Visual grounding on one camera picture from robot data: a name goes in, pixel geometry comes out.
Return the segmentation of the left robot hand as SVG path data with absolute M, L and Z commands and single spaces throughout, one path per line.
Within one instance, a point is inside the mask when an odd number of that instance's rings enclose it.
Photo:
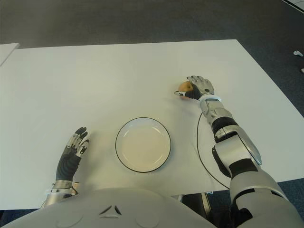
M 89 145 L 89 140 L 84 140 L 87 135 L 86 127 L 80 127 L 70 137 L 57 165 L 56 181 L 73 180 L 81 158 Z

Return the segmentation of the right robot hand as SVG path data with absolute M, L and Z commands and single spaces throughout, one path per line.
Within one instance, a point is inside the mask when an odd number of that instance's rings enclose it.
M 199 100 L 203 95 L 214 94 L 213 85 L 208 79 L 202 76 L 188 76 L 187 80 L 180 84 L 178 90 L 174 92 L 175 95 Z

